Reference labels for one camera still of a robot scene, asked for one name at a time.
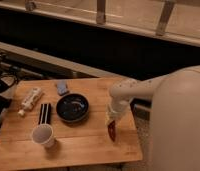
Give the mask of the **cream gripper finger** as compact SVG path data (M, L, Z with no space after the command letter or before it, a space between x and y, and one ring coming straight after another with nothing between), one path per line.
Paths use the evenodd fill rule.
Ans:
M112 123L113 121L116 121L117 118L115 116L110 116L109 114L106 114L105 116L105 124L109 125L110 123Z

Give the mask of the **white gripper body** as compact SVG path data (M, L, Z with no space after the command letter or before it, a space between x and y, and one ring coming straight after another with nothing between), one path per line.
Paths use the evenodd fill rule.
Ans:
M118 121L125 115L125 111L128 106L128 101L112 99L108 105L107 114L110 116L115 116L117 118L116 121Z

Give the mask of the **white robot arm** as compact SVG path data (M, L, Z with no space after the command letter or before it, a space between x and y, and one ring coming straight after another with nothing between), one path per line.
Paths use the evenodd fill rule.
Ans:
M148 171L200 171L200 65L109 89L107 122L117 123L134 99L151 103Z

